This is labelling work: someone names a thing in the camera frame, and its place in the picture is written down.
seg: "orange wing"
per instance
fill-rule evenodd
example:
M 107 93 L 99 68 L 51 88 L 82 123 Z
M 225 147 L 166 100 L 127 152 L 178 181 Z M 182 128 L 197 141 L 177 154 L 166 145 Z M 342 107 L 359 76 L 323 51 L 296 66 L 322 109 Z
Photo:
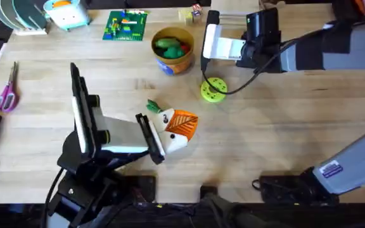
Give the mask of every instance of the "orange wing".
M 60 6 L 66 6 L 69 4 L 71 4 L 70 1 L 58 1 L 53 4 L 53 7 L 55 8 L 55 7 L 60 7 Z
M 195 114 L 184 110 L 175 110 L 165 130 L 186 136 L 189 141 L 194 136 L 196 126 L 198 126 L 198 117 Z

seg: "black base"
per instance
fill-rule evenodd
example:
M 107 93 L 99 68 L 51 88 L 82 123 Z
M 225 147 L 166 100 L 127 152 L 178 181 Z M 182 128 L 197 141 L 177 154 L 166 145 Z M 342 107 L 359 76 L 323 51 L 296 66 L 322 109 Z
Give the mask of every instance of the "black base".
M 313 167 L 300 175 L 260 176 L 259 191 L 263 201 L 287 205 L 338 205 L 338 195 L 327 192 L 312 171 Z

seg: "gray robot arm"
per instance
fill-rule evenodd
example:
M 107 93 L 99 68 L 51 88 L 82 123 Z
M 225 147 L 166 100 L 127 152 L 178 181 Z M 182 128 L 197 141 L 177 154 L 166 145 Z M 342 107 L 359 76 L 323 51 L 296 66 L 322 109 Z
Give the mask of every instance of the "gray robot arm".
M 345 53 L 330 53 L 325 52 L 322 49 L 317 49 L 314 52 L 316 48 L 312 48 L 315 58 L 311 58 L 313 56 L 311 56 L 312 54 L 310 52 L 310 47 L 317 45 L 315 39 L 306 40 L 301 44 L 294 44 L 281 53 L 281 69 L 285 72 L 314 70 L 313 65 L 317 66 L 316 69 L 323 70 L 365 69 L 365 25 L 354 27 L 350 37 L 345 37 L 344 39 L 349 39 L 346 41 L 348 42 L 347 45 L 349 46 L 349 50 Z M 323 42 L 324 36 L 320 37 L 318 40 L 319 45 Z M 322 62 L 308 64 L 310 61 L 319 61 L 317 58 L 321 59 Z
M 314 167 L 312 173 L 333 194 L 343 194 L 365 185 L 365 136 Z
M 253 186 L 266 203 L 337 205 L 338 196 L 365 185 L 365 135 L 300 175 L 261 175 Z
M 201 70 L 210 59 L 234 60 L 237 67 L 260 72 L 365 69 L 365 19 L 332 22 L 325 29 L 281 42 L 277 9 L 246 16 L 247 31 L 240 39 L 221 37 L 219 12 L 209 11 L 203 42 Z

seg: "yellow object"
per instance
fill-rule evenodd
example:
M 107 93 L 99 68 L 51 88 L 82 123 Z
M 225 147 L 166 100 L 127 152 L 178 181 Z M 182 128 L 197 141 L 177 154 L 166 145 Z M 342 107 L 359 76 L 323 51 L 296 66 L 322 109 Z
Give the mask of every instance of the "yellow object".
M 196 126 L 198 126 L 198 116 L 184 110 L 176 110 L 166 131 L 186 136 L 188 141 L 194 136 Z
M 180 21 L 185 22 L 185 24 L 191 25 L 194 22 L 192 9 L 191 8 L 179 9 L 178 18 L 180 19 Z
M 69 4 L 71 4 L 70 1 L 57 1 L 57 2 L 53 3 L 53 7 L 55 8 L 55 7 L 60 7 L 60 6 L 67 6 Z

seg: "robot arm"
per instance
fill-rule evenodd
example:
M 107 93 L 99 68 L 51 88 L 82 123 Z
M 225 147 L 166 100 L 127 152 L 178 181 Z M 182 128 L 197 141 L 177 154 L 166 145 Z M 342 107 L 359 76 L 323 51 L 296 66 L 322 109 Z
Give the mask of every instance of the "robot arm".
M 114 170 L 146 155 L 162 163 L 167 154 L 187 145 L 198 123 L 194 114 L 174 109 L 161 111 L 153 120 L 138 114 L 137 123 L 105 117 L 99 96 L 90 95 L 78 68 L 73 63 L 70 67 L 75 126 L 57 162 L 59 175 L 66 172 L 51 201 L 47 197 L 43 227 L 100 223 L 109 216 L 105 208 L 131 201 L 131 195 L 143 203 L 152 202 L 154 177 L 124 177 Z
M 241 39 L 224 38 L 219 12 L 208 12 L 201 60 L 203 72 L 212 58 L 235 60 L 237 67 L 258 69 L 278 53 L 263 72 L 365 69 L 365 20 L 333 22 L 326 29 L 293 42 L 281 42 L 276 8 L 249 14 L 246 22 L 247 31 Z
M 365 185 L 365 135 L 300 175 L 261 175 L 256 182 L 266 203 L 336 205 L 338 195 Z

